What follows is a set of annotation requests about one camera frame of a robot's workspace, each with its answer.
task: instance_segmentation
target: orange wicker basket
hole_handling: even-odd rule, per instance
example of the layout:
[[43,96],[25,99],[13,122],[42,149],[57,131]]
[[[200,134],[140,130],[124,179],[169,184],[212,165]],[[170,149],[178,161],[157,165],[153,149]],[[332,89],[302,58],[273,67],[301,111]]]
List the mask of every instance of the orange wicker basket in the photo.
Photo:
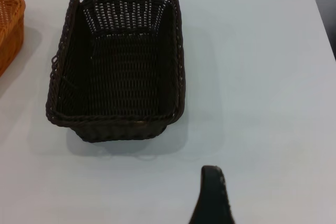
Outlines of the orange wicker basket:
[[0,76],[21,49],[25,7],[24,0],[0,0]]

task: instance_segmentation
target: woven pattern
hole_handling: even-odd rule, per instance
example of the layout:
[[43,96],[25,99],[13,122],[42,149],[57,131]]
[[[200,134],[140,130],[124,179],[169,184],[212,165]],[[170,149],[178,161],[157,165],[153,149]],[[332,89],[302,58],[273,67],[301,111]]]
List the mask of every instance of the woven pattern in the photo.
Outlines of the woven pattern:
[[184,110],[178,0],[70,0],[48,119],[85,141],[145,139]]
[[24,10],[24,0],[0,0],[0,76],[21,49]]

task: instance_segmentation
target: dark brown wicker basket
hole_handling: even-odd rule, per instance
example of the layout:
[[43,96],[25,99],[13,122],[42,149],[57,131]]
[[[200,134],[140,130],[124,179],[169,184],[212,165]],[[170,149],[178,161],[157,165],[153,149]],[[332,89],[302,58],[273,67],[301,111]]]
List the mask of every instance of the dark brown wicker basket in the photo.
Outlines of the dark brown wicker basket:
[[178,0],[70,0],[48,120],[84,141],[142,140],[184,111]]

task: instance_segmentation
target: wicker basket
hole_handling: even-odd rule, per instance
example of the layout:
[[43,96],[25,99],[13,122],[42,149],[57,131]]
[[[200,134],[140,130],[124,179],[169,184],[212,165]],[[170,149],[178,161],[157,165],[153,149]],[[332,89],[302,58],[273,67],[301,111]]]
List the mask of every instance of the wicker basket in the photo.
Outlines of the wicker basket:
[[84,141],[142,140],[184,111],[178,0],[70,0],[52,59],[49,121]]
[[0,76],[21,49],[25,7],[24,0],[0,0]]

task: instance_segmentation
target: basket base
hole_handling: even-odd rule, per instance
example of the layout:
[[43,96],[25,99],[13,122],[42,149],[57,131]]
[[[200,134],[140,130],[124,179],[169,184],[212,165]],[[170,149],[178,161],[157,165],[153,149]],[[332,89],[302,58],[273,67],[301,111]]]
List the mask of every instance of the basket base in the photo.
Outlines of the basket base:
[[160,135],[167,126],[147,125],[143,127],[129,126],[87,126],[72,127],[71,129],[84,141],[99,143],[118,140],[144,140]]

